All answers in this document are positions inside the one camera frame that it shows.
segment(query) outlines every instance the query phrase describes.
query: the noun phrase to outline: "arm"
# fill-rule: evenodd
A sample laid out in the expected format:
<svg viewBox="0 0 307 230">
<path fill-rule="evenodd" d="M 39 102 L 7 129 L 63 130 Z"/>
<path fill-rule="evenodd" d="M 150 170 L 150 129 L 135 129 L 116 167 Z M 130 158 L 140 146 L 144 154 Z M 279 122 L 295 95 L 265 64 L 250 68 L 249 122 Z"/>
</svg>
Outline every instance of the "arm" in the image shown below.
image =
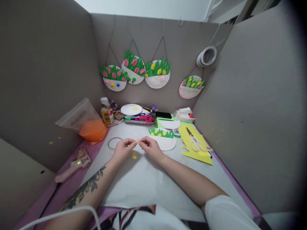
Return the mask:
<svg viewBox="0 0 307 230">
<path fill-rule="evenodd" d="M 133 139 L 118 142 L 112 158 L 63 204 L 60 211 L 86 205 L 96 209 L 116 171 L 136 145 Z M 48 221 L 44 230 L 85 229 L 91 217 L 90 211 L 74 212 Z"/>
<path fill-rule="evenodd" d="M 140 146 L 149 157 L 156 161 L 191 197 L 202 207 L 206 202 L 218 195 L 228 196 L 219 186 L 195 170 L 166 156 L 159 148 L 158 143 L 150 137 L 143 137 Z"/>
</svg>

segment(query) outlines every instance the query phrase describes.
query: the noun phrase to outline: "white sleeve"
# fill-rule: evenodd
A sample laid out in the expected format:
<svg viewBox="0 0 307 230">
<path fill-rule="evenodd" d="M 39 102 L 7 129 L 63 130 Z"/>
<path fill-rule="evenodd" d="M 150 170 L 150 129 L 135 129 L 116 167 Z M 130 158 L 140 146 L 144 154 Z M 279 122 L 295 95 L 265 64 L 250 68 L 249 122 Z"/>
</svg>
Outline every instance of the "white sleeve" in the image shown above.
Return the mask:
<svg viewBox="0 0 307 230">
<path fill-rule="evenodd" d="M 260 230 L 229 196 L 220 195 L 207 201 L 205 214 L 210 230 Z"/>
</svg>

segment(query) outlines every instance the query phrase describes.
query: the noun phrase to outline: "person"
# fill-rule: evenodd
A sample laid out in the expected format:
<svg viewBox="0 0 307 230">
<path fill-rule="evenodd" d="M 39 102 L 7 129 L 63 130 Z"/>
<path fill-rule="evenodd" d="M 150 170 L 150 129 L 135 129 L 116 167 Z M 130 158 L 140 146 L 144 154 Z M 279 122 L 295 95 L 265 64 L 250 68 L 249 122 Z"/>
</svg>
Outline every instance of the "person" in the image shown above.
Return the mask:
<svg viewBox="0 0 307 230">
<path fill-rule="evenodd" d="M 155 140 L 143 137 L 139 144 L 149 158 L 159 164 L 201 207 L 211 230 L 260 229 L 219 186 L 165 155 Z M 85 205 L 96 209 L 116 171 L 136 145 L 137 142 L 133 139 L 118 142 L 111 159 L 63 204 L 60 211 Z M 74 212 L 49 220 L 44 230 L 85 229 L 91 217 L 92 213 L 87 210 Z M 188 229 L 183 222 L 159 205 L 120 211 L 100 226 L 101 229 Z"/>
</svg>

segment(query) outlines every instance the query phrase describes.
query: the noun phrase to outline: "tissue box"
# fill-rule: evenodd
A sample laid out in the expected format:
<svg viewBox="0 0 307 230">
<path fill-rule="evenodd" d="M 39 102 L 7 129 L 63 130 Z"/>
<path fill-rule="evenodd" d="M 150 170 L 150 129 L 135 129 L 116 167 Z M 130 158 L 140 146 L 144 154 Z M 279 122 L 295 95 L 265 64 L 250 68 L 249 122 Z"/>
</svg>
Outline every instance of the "tissue box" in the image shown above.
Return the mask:
<svg viewBox="0 0 307 230">
<path fill-rule="evenodd" d="M 192 115 L 192 110 L 188 108 L 179 109 L 174 112 L 174 119 L 192 123 L 195 117 Z"/>
</svg>

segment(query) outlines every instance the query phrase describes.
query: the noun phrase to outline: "hand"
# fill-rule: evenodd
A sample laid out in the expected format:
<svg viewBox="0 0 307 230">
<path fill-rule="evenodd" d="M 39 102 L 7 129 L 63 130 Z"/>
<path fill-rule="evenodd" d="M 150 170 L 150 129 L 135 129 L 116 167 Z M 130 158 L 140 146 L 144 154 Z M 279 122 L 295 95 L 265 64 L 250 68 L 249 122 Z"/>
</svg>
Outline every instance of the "hand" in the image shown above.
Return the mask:
<svg viewBox="0 0 307 230">
<path fill-rule="evenodd" d="M 115 147 L 111 160 L 122 164 L 128 157 L 129 152 L 136 147 L 137 142 L 131 138 L 119 141 Z"/>
<path fill-rule="evenodd" d="M 165 157 L 157 141 L 150 137 L 143 137 L 140 140 L 140 146 L 145 150 L 145 152 L 147 152 L 148 156 L 157 163 L 160 163 Z"/>
</svg>

